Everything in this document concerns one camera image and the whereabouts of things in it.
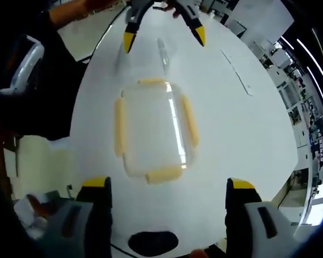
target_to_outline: clear plastic container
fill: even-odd
[[[115,151],[129,176],[161,183],[180,177],[193,163],[196,123],[175,84],[151,79],[125,88],[115,103],[115,119]]]

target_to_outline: white table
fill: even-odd
[[[159,257],[177,257],[216,243],[225,236],[227,178],[247,180],[263,200],[271,200],[297,164],[292,126],[267,71],[227,28],[209,22],[203,13],[200,19],[206,26],[205,48],[181,18],[151,9],[125,55],[120,49],[125,30],[121,15],[96,47],[76,99],[70,142],[79,182],[111,177],[111,240],[133,255],[127,240],[141,231],[171,231],[178,237],[178,247]],[[156,38],[163,39],[170,58],[166,78],[191,102],[200,143],[196,162],[180,179],[148,185],[143,178],[128,177],[114,153],[114,101],[127,85],[162,76],[154,69],[151,56],[156,53],[150,52]]]

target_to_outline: person's arm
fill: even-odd
[[[118,0],[73,0],[49,11],[50,19],[56,29],[80,19],[93,11],[110,7]]]

